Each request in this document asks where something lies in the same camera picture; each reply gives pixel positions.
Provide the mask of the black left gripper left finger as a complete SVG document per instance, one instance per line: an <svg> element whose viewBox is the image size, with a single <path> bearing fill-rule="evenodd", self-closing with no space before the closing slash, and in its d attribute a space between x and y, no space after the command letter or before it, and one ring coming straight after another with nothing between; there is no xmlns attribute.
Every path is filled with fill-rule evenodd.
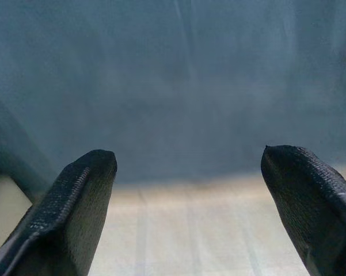
<svg viewBox="0 0 346 276"><path fill-rule="evenodd" d="M116 172L102 149L68 164L0 247L0 275L88 275Z"/></svg>

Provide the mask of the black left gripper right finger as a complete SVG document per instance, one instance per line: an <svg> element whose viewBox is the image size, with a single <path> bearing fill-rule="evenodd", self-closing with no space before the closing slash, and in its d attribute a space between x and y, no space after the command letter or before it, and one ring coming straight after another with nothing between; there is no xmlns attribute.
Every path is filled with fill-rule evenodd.
<svg viewBox="0 0 346 276"><path fill-rule="evenodd" d="M267 146L261 173L310 275L346 275L346 180L311 151Z"/></svg>

